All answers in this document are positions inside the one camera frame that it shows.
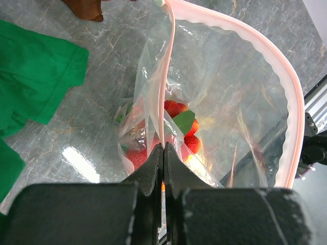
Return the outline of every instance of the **green pants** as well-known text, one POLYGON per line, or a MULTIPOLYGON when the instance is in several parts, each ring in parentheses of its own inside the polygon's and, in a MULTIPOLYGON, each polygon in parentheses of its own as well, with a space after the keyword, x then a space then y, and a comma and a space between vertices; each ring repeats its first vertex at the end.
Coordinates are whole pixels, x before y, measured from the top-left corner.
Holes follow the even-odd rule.
POLYGON ((88 51, 0 20, 0 203, 23 170, 4 138, 27 119, 47 124, 68 88, 82 85, 88 51))

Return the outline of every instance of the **marble table surface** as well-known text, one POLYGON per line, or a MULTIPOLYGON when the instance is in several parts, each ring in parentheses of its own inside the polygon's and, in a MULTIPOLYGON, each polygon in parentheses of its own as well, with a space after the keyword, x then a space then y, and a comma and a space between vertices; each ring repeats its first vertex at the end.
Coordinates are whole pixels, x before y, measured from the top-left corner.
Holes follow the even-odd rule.
MULTIPOLYGON (((306 94, 327 72, 327 52, 302 0, 191 0, 256 28, 295 68, 306 94)), ((113 116, 133 96, 146 41, 149 0, 102 2, 102 23, 81 21, 60 0, 0 0, 0 18, 64 38, 90 51, 84 85, 72 88, 48 125, 29 121, 6 142, 27 166, 7 198, 6 213, 26 185, 119 182, 126 173, 116 152, 113 116)))

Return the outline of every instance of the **plastic bag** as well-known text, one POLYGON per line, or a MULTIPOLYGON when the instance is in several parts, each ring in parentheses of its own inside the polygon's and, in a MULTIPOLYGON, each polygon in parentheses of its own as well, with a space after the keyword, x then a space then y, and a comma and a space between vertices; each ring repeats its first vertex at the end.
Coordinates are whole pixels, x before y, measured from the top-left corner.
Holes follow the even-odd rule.
POLYGON ((182 0, 157 4, 133 104, 121 122, 127 173, 156 143, 168 141, 212 186, 291 187, 304 131, 302 91, 291 64, 241 21, 182 0), (181 122, 164 109, 171 101, 195 115, 196 154, 181 122))

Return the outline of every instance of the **marble tile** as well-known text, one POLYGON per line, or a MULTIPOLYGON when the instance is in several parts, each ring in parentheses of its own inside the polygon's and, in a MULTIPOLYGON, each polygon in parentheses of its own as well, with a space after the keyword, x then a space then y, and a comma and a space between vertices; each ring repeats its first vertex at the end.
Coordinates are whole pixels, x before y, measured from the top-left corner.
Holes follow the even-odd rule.
MULTIPOLYGON (((304 94, 327 71, 327 52, 301 0, 192 0, 231 15, 266 35, 299 75, 304 94)), ((64 38, 90 51, 85 83, 72 88, 48 125, 29 121, 6 142, 27 167, 0 204, 7 212, 26 185, 44 182, 119 182, 126 177, 116 152, 118 107, 133 96, 146 41, 149 0, 102 2, 104 22, 77 19, 60 0, 0 0, 0 18, 64 38)))

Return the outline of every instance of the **gray marble floor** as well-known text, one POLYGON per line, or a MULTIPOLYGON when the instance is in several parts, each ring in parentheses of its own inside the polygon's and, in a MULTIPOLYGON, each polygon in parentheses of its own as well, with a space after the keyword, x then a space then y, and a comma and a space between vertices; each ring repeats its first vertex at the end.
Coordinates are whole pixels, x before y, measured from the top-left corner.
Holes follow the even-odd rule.
MULTIPOLYGON (((327 71, 327 52, 302 0, 192 0, 253 26, 281 49, 307 93, 327 71)), ((48 125, 29 121, 7 143, 27 167, 0 211, 21 189, 40 182, 118 182, 126 174, 116 153, 113 116, 133 96, 146 40, 150 1, 102 2, 104 22, 81 21, 60 0, 0 0, 0 18, 64 38, 90 51, 84 85, 71 89, 48 125)))

